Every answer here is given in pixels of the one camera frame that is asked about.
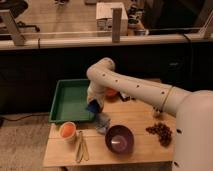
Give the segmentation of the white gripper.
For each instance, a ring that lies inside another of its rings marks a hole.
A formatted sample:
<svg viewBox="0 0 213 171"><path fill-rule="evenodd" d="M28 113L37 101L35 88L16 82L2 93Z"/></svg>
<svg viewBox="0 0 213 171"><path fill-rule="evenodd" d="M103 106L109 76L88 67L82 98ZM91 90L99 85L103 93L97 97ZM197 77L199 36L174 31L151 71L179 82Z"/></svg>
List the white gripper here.
<svg viewBox="0 0 213 171"><path fill-rule="evenodd" d="M103 112L104 109L104 98L106 88L94 82L90 82L87 89L87 102L90 103L92 100L96 100L98 104L98 113Z"/></svg>

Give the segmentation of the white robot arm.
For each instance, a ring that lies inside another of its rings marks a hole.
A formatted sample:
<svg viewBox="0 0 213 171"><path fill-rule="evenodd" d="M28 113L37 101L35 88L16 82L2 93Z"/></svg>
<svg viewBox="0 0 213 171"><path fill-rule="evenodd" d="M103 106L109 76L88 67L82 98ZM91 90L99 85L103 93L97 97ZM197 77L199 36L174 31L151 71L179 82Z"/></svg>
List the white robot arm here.
<svg viewBox="0 0 213 171"><path fill-rule="evenodd" d="M86 71L87 100L103 105L107 87L126 93L176 118L172 171L213 171L213 91L176 86L121 75L105 57Z"/></svg>

